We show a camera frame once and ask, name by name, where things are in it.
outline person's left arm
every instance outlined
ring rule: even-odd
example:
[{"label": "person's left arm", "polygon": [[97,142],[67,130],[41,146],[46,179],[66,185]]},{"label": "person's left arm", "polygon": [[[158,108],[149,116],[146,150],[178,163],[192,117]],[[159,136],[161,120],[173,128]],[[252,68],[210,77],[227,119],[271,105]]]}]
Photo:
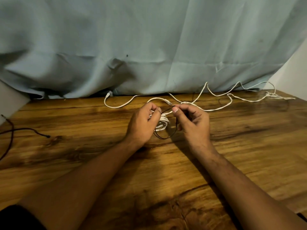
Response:
[{"label": "person's left arm", "polygon": [[145,104],[133,114],[127,134],[120,143],[36,189],[18,205],[31,212],[48,230],[78,229],[116,172],[150,139],[160,117],[160,108],[153,103]]}]

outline white cable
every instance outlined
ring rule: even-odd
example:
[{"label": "white cable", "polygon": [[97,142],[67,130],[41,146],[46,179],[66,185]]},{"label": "white cable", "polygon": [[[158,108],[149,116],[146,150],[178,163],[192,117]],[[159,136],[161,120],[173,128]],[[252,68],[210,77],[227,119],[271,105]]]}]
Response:
[{"label": "white cable", "polygon": [[[253,87],[255,87],[255,86],[257,86],[257,85],[260,85],[260,84],[262,84],[262,83],[269,83],[269,84],[271,84],[271,85],[273,86],[273,88],[274,88],[274,93],[270,93],[270,92],[267,91],[266,94],[265,94],[265,96],[263,96],[262,98],[260,98],[260,99],[258,99],[258,100],[247,100],[247,99],[244,99],[244,98],[235,96],[235,95],[233,95],[232,93],[229,93],[229,92],[231,92],[238,84],[240,84],[241,87],[242,87],[244,90],[255,92],[254,90],[250,90],[250,89],[253,88]],[[219,107],[219,108],[216,108],[216,109],[204,110],[204,109],[200,108],[199,106],[197,106],[196,104],[194,104],[194,102],[196,102],[196,101],[198,100],[198,98],[201,96],[201,94],[203,93],[203,91],[204,91],[204,89],[206,88],[206,86],[207,86],[208,91],[209,91],[213,96],[220,97],[220,96],[223,96],[223,95],[226,94],[226,95],[229,97],[230,102],[227,103],[226,105],[224,105],[224,106],[222,106],[222,107]],[[186,102],[186,101],[182,102],[182,101],[178,100],[177,98],[175,98],[171,93],[168,93],[168,94],[169,94],[170,96],[172,96],[177,102],[179,102],[179,103],[181,103],[181,104],[192,104],[192,105],[194,105],[194,106],[197,106],[199,109],[201,109],[201,110],[203,110],[203,111],[215,111],[215,110],[223,109],[223,108],[226,107],[226,106],[229,106],[229,105],[232,103],[232,98],[231,98],[231,96],[233,96],[233,97],[235,97],[235,98],[238,98],[238,99],[241,99],[241,100],[243,100],[243,101],[247,101],[247,102],[259,102],[259,101],[265,99],[266,97],[267,97],[267,98],[274,98],[274,99],[284,99],[284,100],[295,99],[295,98],[293,98],[293,97],[282,97],[282,96],[276,94],[276,88],[275,88],[275,86],[274,86],[271,82],[268,82],[268,81],[260,82],[260,83],[258,83],[258,84],[256,84],[256,85],[253,85],[253,86],[249,87],[249,88],[244,88],[243,85],[242,85],[242,83],[241,83],[240,81],[238,81],[238,82],[232,87],[231,90],[227,91],[226,93],[219,94],[219,95],[214,94],[214,93],[209,89],[208,82],[206,82],[205,85],[203,86],[201,92],[199,93],[198,97],[197,97],[193,102]],[[105,99],[104,99],[104,104],[105,104],[107,107],[109,107],[109,108],[116,109],[116,108],[120,108],[120,107],[123,107],[123,106],[127,105],[127,104],[130,103],[136,96],[140,96],[140,95],[135,95],[135,96],[133,96],[128,102],[126,102],[126,103],[123,104],[123,105],[117,106],[117,107],[111,107],[111,106],[108,106],[108,105],[106,104],[106,99],[107,99],[109,96],[113,96],[112,91],[109,91],[109,92],[107,93],[107,95],[106,95],[106,97],[105,97]],[[162,101],[166,102],[168,105],[172,105],[172,103],[171,103],[169,100],[164,99],[164,98],[161,98],[161,97],[153,97],[153,98],[149,99],[147,102],[150,102],[151,100],[154,100],[154,99],[159,99],[159,100],[162,100]],[[168,114],[170,114],[170,113],[172,113],[172,111],[167,112],[167,113],[163,113],[163,114],[161,115],[160,121],[159,121],[159,123],[158,123],[159,125],[156,126],[156,131],[162,131],[162,130],[164,130],[164,129],[167,127],[167,124],[169,123],[169,120],[168,120],[168,118],[166,117],[166,115],[168,115]]]}]

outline fingernail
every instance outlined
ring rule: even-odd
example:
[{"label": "fingernail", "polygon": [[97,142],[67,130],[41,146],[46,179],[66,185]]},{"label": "fingernail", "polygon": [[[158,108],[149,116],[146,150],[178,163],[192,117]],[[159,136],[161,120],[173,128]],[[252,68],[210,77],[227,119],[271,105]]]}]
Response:
[{"label": "fingernail", "polygon": [[176,113],[178,111],[178,107],[174,106],[172,110],[174,113]]}]

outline gray curtain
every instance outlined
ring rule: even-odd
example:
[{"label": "gray curtain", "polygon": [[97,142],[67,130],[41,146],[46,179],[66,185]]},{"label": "gray curtain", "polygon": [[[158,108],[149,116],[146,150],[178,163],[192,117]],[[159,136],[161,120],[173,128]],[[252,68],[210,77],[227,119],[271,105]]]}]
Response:
[{"label": "gray curtain", "polygon": [[0,26],[0,80],[19,91],[221,91],[290,58],[307,0],[0,0]]}]

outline wall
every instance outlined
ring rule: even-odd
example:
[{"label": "wall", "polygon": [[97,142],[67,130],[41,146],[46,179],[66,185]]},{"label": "wall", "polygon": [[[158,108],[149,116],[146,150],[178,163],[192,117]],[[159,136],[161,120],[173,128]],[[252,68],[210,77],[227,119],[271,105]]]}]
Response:
[{"label": "wall", "polygon": [[[0,81],[0,114],[10,117],[30,99]],[[5,120],[0,116],[0,124]]]},{"label": "wall", "polygon": [[278,90],[307,100],[307,39],[269,81]]}]

